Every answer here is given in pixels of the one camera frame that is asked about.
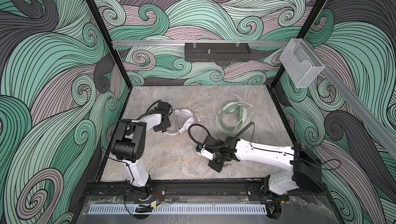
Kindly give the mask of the green over-ear headphones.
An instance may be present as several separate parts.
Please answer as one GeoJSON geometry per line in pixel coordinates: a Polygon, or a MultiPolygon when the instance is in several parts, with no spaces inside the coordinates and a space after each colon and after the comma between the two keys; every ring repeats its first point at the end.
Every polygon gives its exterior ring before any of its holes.
{"type": "Polygon", "coordinates": [[[240,102],[229,102],[221,110],[224,114],[237,114],[239,123],[245,123],[247,120],[247,107],[244,107],[240,102]]]}

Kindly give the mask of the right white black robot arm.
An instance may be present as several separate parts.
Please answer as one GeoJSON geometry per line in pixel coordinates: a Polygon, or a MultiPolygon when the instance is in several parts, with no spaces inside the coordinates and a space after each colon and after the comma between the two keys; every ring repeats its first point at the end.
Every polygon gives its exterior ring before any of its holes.
{"type": "Polygon", "coordinates": [[[281,196],[288,191],[304,189],[323,191],[322,163],[305,145],[269,146],[228,137],[226,142],[207,136],[196,151],[209,160],[208,166],[221,172],[226,161],[253,161],[273,165],[283,171],[266,179],[264,190],[281,196]]]}

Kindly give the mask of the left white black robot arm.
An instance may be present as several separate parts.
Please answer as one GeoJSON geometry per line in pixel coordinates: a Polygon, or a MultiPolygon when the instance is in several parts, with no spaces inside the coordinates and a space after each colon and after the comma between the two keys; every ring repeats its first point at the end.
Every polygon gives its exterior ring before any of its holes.
{"type": "Polygon", "coordinates": [[[170,127],[169,116],[173,108],[168,102],[158,100],[137,119],[122,119],[118,122],[110,152],[117,162],[125,166],[127,183],[140,194],[151,194],[151,178],[142,161],[146,132],[166,131],[170,127]]]}

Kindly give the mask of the white over-ear headphones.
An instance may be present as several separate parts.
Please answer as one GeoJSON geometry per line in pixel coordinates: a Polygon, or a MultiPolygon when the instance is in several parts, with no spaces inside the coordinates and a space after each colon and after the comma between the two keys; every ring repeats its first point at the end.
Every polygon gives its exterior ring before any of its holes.
{"type": "Polygon", "coordinates": [[[176,131],[166,131],[165,134],[175,136],[188,131],[188,128],[196,123],[195,116],[188,109],[176,109],[174,111],[176,131]]]}

